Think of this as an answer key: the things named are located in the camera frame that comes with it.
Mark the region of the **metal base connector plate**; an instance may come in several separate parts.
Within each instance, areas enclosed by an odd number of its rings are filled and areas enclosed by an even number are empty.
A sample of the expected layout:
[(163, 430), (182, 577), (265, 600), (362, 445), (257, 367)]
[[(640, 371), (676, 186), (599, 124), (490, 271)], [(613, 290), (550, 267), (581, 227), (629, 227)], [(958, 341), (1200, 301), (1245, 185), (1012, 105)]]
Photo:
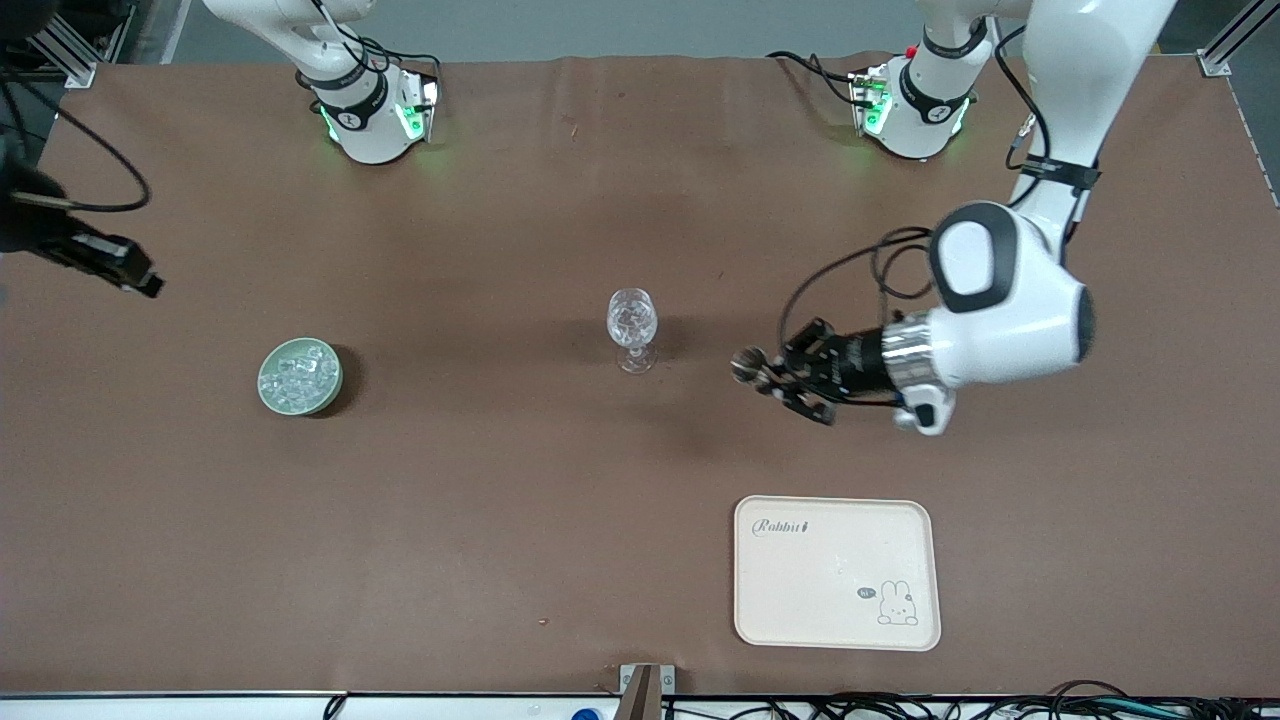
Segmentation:
[(850, 73), (847, 85), (851, 91), (852, 115), (859, 135), (879, 138), (890, 113), (893, 109), (893, 94), (888, 64), (870, 67)]
[(402, 69), (397, 117), (410, 142), (428, 142), (439, 101), (439, 82), (435, 76)]

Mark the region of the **clear crystal wine glass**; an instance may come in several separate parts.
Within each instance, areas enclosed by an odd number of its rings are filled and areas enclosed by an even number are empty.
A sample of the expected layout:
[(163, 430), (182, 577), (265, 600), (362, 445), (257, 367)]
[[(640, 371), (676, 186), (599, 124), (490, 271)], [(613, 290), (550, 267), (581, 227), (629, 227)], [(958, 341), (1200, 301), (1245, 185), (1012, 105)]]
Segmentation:
[(657, 361), (654, 345), (659, 319), (652, 296), (640, 288), (623, 288), (611, 296), (605, 328), (618, 347), (618, 366), (628, 374), (644, 374)]

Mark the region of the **steel double jigger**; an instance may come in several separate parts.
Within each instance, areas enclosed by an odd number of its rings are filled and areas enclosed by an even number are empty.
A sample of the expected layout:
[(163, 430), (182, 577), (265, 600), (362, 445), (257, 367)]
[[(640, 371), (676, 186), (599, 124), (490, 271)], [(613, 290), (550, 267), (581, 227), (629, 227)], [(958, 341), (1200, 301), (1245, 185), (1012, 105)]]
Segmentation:
[(781, 397), (788, 389), (788, 374), (781, 360), (759, 346), (748, 346), (730, 360), (733, 379), (759, 395)]

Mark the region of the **white table edge rail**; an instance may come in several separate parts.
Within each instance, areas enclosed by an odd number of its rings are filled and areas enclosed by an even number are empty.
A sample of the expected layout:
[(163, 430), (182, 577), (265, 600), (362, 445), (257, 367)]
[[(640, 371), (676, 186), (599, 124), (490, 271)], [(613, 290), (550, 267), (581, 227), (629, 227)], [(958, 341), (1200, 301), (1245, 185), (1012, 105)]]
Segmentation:
[[(0, 720), (612, 720), (620, 693), (169, 691), (0, 693)], [(1144, 696), (1070, 682), (1036, 694), (671, 694), (671, 720), (1280, 720), (1280, 696)]]

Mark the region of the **brown table cover sheet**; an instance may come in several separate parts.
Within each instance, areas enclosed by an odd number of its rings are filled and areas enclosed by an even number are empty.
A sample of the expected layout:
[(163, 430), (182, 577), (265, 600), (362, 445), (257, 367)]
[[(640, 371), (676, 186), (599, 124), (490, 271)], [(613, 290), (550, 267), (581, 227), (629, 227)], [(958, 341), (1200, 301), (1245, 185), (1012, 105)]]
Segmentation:
[[(109, 67), (67, 111), (150, 179), (97, 217), (148, 300), (0, 261), (0, 692), (1280, 696), (1280, 211), (1225, 79), (1146, 61), (1069, 250), (1096, 345), (946, 433), (736, 384), (817, 268), (1001, 199), (988, 70), (925, 164), (748, 59), (445, 68), (433, 142), (352, 163), (283, 65)], [(645, 290), (655, 364), (618, 366)], [(754, 495), (931, 516), (927, 652), (754, 646)]]

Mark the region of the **cream rabbit print tray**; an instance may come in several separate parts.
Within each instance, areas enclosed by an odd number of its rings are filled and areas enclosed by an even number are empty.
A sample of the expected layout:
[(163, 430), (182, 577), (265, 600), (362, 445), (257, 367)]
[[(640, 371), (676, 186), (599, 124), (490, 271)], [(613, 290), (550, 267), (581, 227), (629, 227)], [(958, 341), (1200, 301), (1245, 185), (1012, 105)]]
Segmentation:
[(733, 626), (754, 646), (933, 650), (942, 624), (929, 514), (906, 500), (742, 498)]

